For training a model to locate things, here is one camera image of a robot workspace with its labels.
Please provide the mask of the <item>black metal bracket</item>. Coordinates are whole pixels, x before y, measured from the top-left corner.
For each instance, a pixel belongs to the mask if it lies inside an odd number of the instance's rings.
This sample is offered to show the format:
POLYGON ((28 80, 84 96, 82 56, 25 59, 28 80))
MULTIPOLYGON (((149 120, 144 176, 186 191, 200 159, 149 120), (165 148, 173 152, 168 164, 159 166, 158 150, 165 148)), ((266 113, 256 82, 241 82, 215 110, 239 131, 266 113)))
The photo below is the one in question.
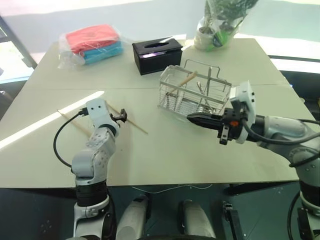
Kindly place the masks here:
POLYGON ((238 211, 228 202, 222 203, 223 214, 230 225, 233 240, 245 240, 238 211))

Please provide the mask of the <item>dark metal frame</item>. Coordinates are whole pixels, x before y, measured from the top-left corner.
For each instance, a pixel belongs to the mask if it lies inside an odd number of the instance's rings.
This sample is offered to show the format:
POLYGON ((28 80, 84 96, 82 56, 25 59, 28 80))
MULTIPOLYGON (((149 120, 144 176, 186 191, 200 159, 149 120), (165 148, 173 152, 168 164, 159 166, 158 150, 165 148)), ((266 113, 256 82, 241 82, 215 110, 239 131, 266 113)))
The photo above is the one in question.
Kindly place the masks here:
POLYGON ((6 42, 11 42, 15 46, 22 55, 22 61, 27 67, 35 69, 38 66, 29 51, 0 15, 0 44, 6 42))

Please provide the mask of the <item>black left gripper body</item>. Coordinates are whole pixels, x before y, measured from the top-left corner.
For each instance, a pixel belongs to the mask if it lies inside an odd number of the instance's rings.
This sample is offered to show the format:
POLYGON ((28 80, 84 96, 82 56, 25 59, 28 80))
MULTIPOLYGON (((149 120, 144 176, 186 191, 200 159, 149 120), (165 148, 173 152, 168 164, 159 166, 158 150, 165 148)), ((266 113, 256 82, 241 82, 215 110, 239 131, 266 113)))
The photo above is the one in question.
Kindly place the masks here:
POLYGON ((114 114, 110 113, 109 116, 111 120, 114 121, 118 126, 120 125, 118 121, 121 120, 121 115, 115 116, 114 114))

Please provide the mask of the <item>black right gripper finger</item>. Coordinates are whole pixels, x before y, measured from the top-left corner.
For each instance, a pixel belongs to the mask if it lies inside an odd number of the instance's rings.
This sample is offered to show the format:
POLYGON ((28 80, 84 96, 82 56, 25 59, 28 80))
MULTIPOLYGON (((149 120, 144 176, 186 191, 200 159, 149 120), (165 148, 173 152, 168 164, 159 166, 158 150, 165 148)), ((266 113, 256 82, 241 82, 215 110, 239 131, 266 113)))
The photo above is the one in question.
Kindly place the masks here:
POLYGON ((209 114, 205 112, 195 112, 186 117, 192 123, 214 123, 220 122, 221 116, 216 114, 209 114))
POLYGON ((192 124, 211 130, 219 130, 221 128, 221 122, 219 120, 213 121, 190 121, 192 124))

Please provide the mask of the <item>silver robot leg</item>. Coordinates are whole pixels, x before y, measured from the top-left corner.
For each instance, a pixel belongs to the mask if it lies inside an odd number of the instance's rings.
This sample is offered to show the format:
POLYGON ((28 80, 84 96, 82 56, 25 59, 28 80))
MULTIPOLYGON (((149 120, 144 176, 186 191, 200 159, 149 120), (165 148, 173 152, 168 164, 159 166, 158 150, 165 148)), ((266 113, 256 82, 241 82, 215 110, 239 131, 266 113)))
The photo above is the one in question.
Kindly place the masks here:
POLYGON ((178 205, 178 229, 184 235, 216 238, 204 209, 195 201, 183 200, 178 205))
POLYGON ((117 225, 115 240, 138 240, 143 236, 148 206, 149 198, 146 195, 140 195, 130 202, 117 225))

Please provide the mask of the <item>white plant pot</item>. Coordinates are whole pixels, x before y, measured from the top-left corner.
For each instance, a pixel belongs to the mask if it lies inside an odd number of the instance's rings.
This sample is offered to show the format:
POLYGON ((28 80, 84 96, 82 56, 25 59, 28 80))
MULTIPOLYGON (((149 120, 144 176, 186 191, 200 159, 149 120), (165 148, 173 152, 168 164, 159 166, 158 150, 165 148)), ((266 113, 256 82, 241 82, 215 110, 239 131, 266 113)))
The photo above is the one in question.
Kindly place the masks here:
POLYGON ((197 25, 194 46, 201 51, 212 51, 219 46, 216 33, 217 31, 211 26, 205 26, 204 19, 201 19, 197 25))

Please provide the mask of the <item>silver right robot leg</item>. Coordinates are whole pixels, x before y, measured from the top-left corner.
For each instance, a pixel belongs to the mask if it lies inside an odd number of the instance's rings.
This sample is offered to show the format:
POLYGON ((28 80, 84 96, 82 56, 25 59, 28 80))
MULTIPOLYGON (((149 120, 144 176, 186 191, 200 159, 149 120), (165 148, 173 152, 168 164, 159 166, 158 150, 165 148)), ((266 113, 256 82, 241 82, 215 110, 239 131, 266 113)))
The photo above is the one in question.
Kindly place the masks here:
POLYGON ((195 201, 183 200, 178 205, 178 229, 184 235, 216 238, 204 209, 195 201))

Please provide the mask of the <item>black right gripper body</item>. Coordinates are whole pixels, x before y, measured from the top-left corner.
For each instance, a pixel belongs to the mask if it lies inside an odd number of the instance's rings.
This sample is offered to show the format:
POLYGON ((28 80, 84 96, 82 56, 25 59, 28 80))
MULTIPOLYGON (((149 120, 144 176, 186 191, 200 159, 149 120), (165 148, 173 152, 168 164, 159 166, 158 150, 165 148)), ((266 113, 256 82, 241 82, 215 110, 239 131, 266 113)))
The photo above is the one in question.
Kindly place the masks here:
POLYGON ((222 127, 218 131, 219 143, 227 145, 228 141, 238 140, 243 130, 242 119, 247 120, 246 112, 236 112, 233 108, 225 108, 221 116, 222 127))

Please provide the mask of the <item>clear plastic plant wrap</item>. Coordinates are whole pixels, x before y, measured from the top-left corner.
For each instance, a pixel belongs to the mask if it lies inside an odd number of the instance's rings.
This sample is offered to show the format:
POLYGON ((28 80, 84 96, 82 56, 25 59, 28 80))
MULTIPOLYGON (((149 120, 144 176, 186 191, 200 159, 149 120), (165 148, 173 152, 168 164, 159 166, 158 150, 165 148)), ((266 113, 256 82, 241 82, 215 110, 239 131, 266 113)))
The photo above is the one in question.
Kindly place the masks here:
POLYGON ((194 46, 210 52, 226 46, 259 0, 205 0, 194 46))

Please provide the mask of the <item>wooden chopstick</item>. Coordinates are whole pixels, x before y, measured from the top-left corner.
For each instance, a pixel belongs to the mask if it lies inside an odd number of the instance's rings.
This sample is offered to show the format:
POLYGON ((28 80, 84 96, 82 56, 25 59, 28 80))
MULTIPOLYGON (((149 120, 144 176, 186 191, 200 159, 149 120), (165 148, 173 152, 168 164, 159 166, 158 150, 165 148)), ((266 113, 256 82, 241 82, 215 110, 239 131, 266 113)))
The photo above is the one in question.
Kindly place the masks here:
MULTIPOLYGON (((112 105, 110 105, 109 103, 106 103, 106 105, 107 105, 113 112, 117 113, 118 116, 121 115, 121 114, 120 114, 121 110, 117 110, 116 108, 114 108, 114 107, 113 107, 112 105)), ((142 131, 144 134, 146 134, 146 135, 149 134, 145 129, 143 129, 143 128, 140 127, 138 124, 136 124, 135 122, 133 122, 132 120, 130 120, 128 117, 127 117, 127 121, 126 121, 126 122, 129 122, 131 125, 133 125, 133 126, 134 126, 135 128, 137 128, 138 130, 142 131)))
MULTIPOLYGON (((71 120, 71 118, 69 116, 67 116, 66 114, 62 113, 60 110, 57 110, 57 112, 63 116, 66 120, 71 120)), ((84 133, 88 138, 91 136, 91 132, 87 129, 85 129, 84 127, 82 127, 77 121, 71 121, 70 122, 72 125, 74 125, 77 129, 79 129, 82 133, 84 133)))
MULTIPOLYGON (((181 83, 179 83, 177 86, 178 87, 182 87, 183 85, 187 84, 188 82, 190 82, 192 79, 194 79, 197 76, 197 71, 191 73, 190 75, 188 75, 181 83)), ((173 88, 171 91, 168 91, 165 95, 169 95, 173 92, 175 92, 177 90, 177 88, 173 88)))

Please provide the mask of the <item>blue folded towel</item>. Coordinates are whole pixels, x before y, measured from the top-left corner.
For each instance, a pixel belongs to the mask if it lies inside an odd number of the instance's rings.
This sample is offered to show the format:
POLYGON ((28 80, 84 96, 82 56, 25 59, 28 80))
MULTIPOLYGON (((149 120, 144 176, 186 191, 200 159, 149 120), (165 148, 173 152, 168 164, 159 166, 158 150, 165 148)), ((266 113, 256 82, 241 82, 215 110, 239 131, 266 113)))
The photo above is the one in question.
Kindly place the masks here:
POLYGON ((124 51, 121 41, 110 44, 108 46, 86 50, 83 52, 83 59, 85 65, 90 65, 114 56, 122 54, 124 51))

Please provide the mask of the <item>clear plastic bag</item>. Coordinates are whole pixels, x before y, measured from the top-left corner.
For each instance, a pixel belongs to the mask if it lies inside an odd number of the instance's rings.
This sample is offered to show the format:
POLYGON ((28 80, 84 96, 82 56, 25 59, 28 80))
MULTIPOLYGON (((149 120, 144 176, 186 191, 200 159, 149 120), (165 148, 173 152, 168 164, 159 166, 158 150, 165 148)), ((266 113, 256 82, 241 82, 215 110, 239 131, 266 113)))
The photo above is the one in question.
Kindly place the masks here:
MULTIPOLYGON (((88 65, 88 64, 85 64, 85 61, 83 59, 84 52, 75 54, 71 51, 71 49, 67 43, 67 40, 66 40, 66 34, 67 33, 62 34, 58 40, 59 67, 61 69, 63 69, 63 68, 77 68, 79 66, 88 65)), ((119 33, 118 33, 118 35, 119 35, 119 42, 122 43, 121 36, 119 33)))

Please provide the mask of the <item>red folded towel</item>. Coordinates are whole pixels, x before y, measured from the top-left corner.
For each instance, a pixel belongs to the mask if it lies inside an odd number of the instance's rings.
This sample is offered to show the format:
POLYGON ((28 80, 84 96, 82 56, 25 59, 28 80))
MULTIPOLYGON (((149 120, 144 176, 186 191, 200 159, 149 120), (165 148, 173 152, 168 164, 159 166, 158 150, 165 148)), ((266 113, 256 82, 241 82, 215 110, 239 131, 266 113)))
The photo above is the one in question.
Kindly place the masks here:
POLYGON ((120 40, 119 34, 108 24, 81 28, 67 33, 65 38, 74 54, 107 47, 120 40))

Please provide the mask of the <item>black tissue box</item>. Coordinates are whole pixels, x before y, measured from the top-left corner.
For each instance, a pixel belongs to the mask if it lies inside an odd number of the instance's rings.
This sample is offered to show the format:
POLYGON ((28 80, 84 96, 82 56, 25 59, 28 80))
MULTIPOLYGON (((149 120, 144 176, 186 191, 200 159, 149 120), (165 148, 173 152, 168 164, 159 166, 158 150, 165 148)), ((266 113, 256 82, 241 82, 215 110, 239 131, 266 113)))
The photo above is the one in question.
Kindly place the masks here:
POLYGON ((160 72, 170 65, 179 65, 182 47, 172 37, 133 43, 134 61, 140 75, 160 72))

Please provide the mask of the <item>silver left robot leg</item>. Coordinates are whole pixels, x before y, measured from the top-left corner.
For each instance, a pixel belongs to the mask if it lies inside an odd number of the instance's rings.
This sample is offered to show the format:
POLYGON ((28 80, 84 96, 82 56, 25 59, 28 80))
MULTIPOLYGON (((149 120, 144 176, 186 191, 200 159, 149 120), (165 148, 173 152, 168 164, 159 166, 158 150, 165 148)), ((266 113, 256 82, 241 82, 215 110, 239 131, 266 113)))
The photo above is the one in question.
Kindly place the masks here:
POLYGON ((117 225, 115 240, 138 240, 143 236, 148 206, 149 198, 146 195, 140 195, 130 202, 117 225))

